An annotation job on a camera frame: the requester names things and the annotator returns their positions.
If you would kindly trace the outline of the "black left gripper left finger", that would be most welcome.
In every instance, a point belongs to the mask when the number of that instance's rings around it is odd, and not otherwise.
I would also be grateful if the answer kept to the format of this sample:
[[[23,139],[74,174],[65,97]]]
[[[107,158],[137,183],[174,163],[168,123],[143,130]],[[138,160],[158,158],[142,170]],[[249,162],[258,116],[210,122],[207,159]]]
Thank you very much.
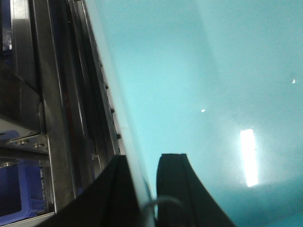
[[[140,210],[125,156],[114,156],[80,196],[41,227],[135,227]]]

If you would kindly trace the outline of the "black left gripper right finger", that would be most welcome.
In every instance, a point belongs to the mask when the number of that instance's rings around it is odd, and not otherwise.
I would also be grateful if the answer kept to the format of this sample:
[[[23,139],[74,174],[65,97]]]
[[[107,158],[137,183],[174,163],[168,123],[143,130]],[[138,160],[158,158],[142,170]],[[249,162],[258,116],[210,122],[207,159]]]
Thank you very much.
[[[160,227],[233,227],[195,174],[185,154],[163,154],[157,169]]]

